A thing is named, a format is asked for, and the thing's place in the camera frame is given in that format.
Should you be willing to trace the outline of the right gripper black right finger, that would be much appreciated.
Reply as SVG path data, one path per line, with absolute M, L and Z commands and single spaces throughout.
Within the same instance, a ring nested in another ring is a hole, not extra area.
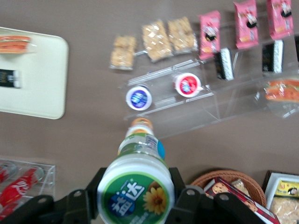
M 175 205 L 166 224 L 263 224 L 240 199 L 230 193 L 209 198 L 202 188 L 185 185 L 178 168 L 169 168 L 175 187 Z

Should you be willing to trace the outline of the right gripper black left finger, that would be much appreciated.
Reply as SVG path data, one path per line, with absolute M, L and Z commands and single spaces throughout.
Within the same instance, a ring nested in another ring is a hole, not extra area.
M 106 168 L 100 168 L 85 189 L 77 189 L 55 201 L 39 195 L 18 205 L 2 224 L 90 224 L 99 216 L 97 189 Z

